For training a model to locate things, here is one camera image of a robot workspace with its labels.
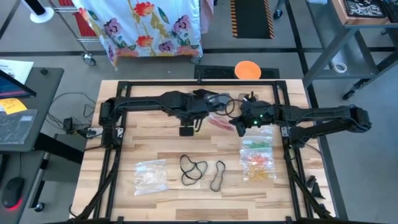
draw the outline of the yellow sticky note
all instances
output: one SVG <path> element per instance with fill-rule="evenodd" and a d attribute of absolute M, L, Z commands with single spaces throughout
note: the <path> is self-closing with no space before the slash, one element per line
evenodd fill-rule
<path fill-rule="evenodd" d="M 1 99 L 0 105 L 4 108 L 6 114 L 13 114 L 27 110 L 26 106 L 17 98 Z"/>

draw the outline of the bag of rubber bands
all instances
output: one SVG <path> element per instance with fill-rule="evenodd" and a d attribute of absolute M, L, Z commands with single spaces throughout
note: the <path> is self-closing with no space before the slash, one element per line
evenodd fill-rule
<path fill-rule="evenodd" d="M 276 179 L 274 153 L 271 147 L 241 149 L 243 181 Z"/>

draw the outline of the black rubber band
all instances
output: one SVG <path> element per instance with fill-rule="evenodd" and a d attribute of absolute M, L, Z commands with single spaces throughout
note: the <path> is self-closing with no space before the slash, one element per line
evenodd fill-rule
<path fill-rule="evenodd" d="M 189 161 L 190 163 L 193 164 L 192 169 L 185 171 L 185 170 L 182 168 L 181 161 L 182 161 L 182 158 L 184 158 L 184 157 L 186 157 L 186 158 L 188 159 L 188 161 Z M 198 164 L 206 164 L 205 170 L 204 170 L 204 171 L 201 171 L 201 170 L 199 169 L 199 167 L 198 167 Z M 182 156 L 180 157 L 180 169 L 181 169 L 181 171 L 182 171 L 181 183 L 182 183 L 183 185 L 185 185 L 185 186 L 189 186 L 189 185 L 195 184 L 196 182 L 198 182 L 198 180 L 200 180 L 200 179 L 205 175 L 205 172 L 206 172 L 206 170 L 207 170 L 207 167 L 208 167 L 208 164 L 207 164 L 206 161 L 192 162 L 191 159 L 189 158 L 189 156 L 187 156 L 187 155 L 185 155 L 185 154 L 182 155 Z M 200 176 L 199 176 L 198 178 L 190 177 L 190 176 L 188 175 L 188 173 L 191 172 L 191 171 L 193 171 L 195 168 L 198 169 L 199 172 L 200 172 Z M 184 176 L 187 177 L 187 178 L 190 179 L 190 180 L 194 180 L 194 182 L 193 182 L 193 183 L 186 184 L 186 183 L 184 182 L 184 180 L 183 180 Z"/>
<path fill-rule="evenodd" d="M 224 166 L 224 169 L 221 171 L 221 181 L 220 181 L 220 184 L 218 185 L 218 188 L 217 189 L 214 189 L 213 188 L 213 182 L 216 180 L 216 178 L 217 178 L 217 175 L 218 175 L 218 172 L 219 172 L 219 170 L 218 170 L 218 163 L 220 163 L 220 164 L 222 164 L 223 166 Z M 226 169 L 226 166 L 225 166 L 225 163 L 224 162 L 222 162 L 222 161 L 217 161 L 217 163 L 216 163 L 216 168 L 217 168 L 217 172 L 216 172 L 216 175 L 214 176 L 214 179 L 211 181 L 211 183 L 210 183 L 210 189 L 212 190 L 212 191 L 214 191 L 214 192 L 219 192 L 220 190 L 221 190 L 221 184 L 223 183 L 223 179 L 224 179 L 224 172 L 225 172 L 225 169 Z"/>

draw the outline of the bag of colorful items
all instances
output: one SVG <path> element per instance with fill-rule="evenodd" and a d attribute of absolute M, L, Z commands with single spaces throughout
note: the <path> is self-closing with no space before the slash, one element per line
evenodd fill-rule
<path fill-rule="evenodd" d="M 240 150 L 243 181 L 275 179 L 273 128 L 261 128 L 261 136 L 245 136 Z"/>

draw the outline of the wooden tabletop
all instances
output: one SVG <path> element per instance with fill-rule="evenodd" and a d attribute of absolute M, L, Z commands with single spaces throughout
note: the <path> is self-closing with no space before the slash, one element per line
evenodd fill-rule
<path fill-rule="evenodd" d="M 336 9 L 338 17 L 343 25 L 387 25 L 391 24 L 388 17 L 385 18 L 365 18 L 351 17 L 347 15 L 345 0 L 331 0 Z"/>
<path fill-rule="evenodd" d="M 302 81 L 286 80 L 286 82 L 291 104 L 308 108 Z M 102 82 L 93 126 L 98 126 L 100 104 L 116 95 L 117 84 L 117 80 Z M 189 92 L 199 88 L 219 93 L 228 92 L 233 98 L 237 98 L 239 94 L 254 91 L 260 100 L 274 102 L 274 94 L 270 86 L 134 86 L 131 96 L 156 96 L 166 91 Z M 244 182 L 242 165 L 239 164 L 242 139 L 238 137 L 236 131 L 220 129 L 206 119 L 203 121 L 201 131 L 195 133 L 194 137 L 180 137 L 178 135 L 179 126 L 178 119 L 167 117 L 160 111 L 128 114 L 112 220 L 116 220 L 118 216 L 124 216 L 125 221 L 283 221 L 286 216 L 294 217 L 278 129 L 275 130 L 273 142 L 277 178 Z M 87 147 L 98 146 L 100 141 L 100 138 L 89 140 Z M 308 143 L 318 149 L 317 140 L 312 139 Z M 334 215 L 333 202 L 320 154 L 310 147 L 301 149 L 301 152 L 306 176 L 315 175 L 317 177 L 321 192 L 326 198 L 318 201 L 324 203 Z M 205 176 L 195 185 L 187 187 L 180 181 L 182 172 L 179 158 L 182 154 L 189 155 L 195 162 L 208 162 Z M 97 191 L 103 157 L 104 149 L 95 149 L 85 153 L 73 201 L 73 213 L 79 214 Z M 156 159 L 167 161 L 169 189 L 159 193 L 134 196 L 135 164 Z M 213 192 L 209 186 L 216 173 L 215 164 L 218 160 L 226 164 L 226 172 L 221 191 Z M 297 188 L 297 192 L 302 215 L 305 215 L 303 197 L 299 188 Z M 106 203 L 103 203 L 101 217 L 104 216 L 105 205 Z"/>

